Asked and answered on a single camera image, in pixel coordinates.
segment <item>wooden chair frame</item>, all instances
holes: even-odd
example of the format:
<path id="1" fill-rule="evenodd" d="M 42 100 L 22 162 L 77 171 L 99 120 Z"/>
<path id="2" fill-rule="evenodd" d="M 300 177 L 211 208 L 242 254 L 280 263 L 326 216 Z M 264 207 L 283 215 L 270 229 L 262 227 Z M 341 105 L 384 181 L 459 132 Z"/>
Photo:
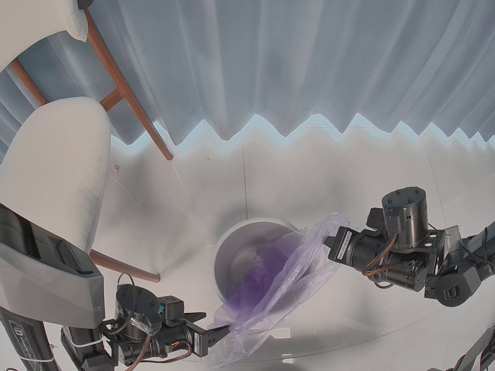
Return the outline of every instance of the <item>wooden chair frame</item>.
<path id="1" fill-rule="evenodd" d="M 122 99 L 126 99 L 129 107 L 132 109 L 146 131 L 150 134 L 150 137 L 153 139 L 159 150 L 162 152 L 166 159 L 171 160 L 173 158 L 172 153 L 168 149 L 167 145 L 161 138 L 156 128 L 153 126 L 153 123 L 144 111 L 133 90 L 129 86 L 129 83 L 127 82 L 120 68 L 115 62 L 115 59 L 110 53 L 108 46 L 103 40 L 100 31 L 96 27 L 96 24 L 91 17 L 88 7 L 91 5 L 93 0 L 77 0 L 77 2 L 79 9 L 84 10 L 84 14 L 86 15 L 86 19 L 88 21 L 88 41 L 95 50 L 96 55 L 102 62 L 104 68 L 106 69 L 116 86 L 116 88 L 112 92 L 110 92 L 102 99 L 100 104 L 103 106 L 105 111 L 109 111 Z M 10 67 L 41 106 L 48 103 L 48 100 L 36 86 L 33 79 L 21 65 L 21 62 L 19 62 L 18 58 L 15 58 L 11 62 Z M 160 275 L 152 274 L 143 269 L 133 267 L 112 257 L 108 257 L 98 251 L 91 250 L 90 257 L 92 261 L 97 265 L 112 269 L 117 272 L 127 272 L 137 279 L 150 281 L 152 283 L 158 283 L 160 281 Z"/>

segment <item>garbage bag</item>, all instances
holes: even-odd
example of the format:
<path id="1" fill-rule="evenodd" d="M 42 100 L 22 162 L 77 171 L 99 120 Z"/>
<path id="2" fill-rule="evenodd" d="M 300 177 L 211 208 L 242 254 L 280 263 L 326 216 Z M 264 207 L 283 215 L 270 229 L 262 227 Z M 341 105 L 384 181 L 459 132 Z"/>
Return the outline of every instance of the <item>garbage bag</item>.
<path id="1" fill-rule="evenodd" d="M 334 213 L 320 224 L 258 247 L 254 266 L 229 290 L 208 326 L 229 325 L 230 333 L 208 350 L 203 362 L 221 368 L 253 353 L 335 274 L 340 264 L 321 260 L 323 242 L 340 226 L 349 225 L 346 217 Z"/>

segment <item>zip tie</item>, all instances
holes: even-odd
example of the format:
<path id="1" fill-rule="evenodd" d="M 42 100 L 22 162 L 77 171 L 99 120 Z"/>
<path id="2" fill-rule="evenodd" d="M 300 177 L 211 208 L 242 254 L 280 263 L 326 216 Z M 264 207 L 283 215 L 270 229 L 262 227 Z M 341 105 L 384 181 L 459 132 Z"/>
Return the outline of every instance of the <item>zip tie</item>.
<path id="1" fill-rule="evenodd" d="M 90 343 L 85 343 L 83 345 L 76 345 L 73 341 L 72 341 L 72 338 L 70 337 L 70 334 L 67 332 L 67 330 L 65 329 L 65 326 L 63 325 L 62 326 L 62 330 L 64 331 L 65 333 L 65 338 L 67 338 L 67 340 L 76 348 L 86 348 L 87 346 L 92 346 L 92 345 L 96 345 L 97 343 L 100 343 L 100 342 L 103 342 L 103 339 L 104 337 L 102 336 L 101 339 L 99 339 L 98 341 L 95 341 L 95 342 L 90 342 Z"/>
<path id="2" fill-rule="evenodd" d="M 19 356 L 19 358 L 21 360 L 27 360 L 28 362 L 52 362 L 53 360 L 55 360 L 55 356 L 53 356 L 50 360 L 28 359 L 28 358 L 22 357 L 22 356 Z"/>

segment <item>gray curtain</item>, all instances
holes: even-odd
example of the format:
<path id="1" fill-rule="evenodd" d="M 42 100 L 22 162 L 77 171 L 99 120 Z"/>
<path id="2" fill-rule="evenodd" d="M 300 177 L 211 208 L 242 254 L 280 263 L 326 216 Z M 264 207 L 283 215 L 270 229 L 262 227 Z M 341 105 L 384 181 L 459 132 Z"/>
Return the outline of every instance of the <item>gray curtain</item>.
<path id="1" fill-rule="evenodd" d="M 340 132 L 360 113 L 387 132 L 403 121 L 495 133 L 495 0 L 95 0 L 90 11 L 175 144 L 202 119 L 230 139 L 254 114 L 285 136 L 317 113 Z M 19 59 L 48 100 L 114 88 L 66 33 Z M 0 155 L 33 111 L 25 93 L 1 74 Z M 125 101 L 109 114 L 125 143 L 143 132 Z"/>

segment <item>white cushion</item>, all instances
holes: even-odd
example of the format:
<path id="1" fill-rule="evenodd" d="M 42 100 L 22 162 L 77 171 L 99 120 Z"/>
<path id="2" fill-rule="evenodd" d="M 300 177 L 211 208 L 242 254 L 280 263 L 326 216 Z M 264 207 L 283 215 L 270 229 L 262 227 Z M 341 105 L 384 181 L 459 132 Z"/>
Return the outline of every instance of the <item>white cushion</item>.
<path id="1" fill-rule="evenodd" d="M 109 152 L 101 104 L 88 97 L 48 103 L 24 122 L 0 165 L 0 203 L 89 253 Z"/>
<path id="2" fill-rule="evenodd" d="M 77 0 L 0 0 L 0 71 L 37 41 L 64 30 L 86 41 L 88 22 Z"/>

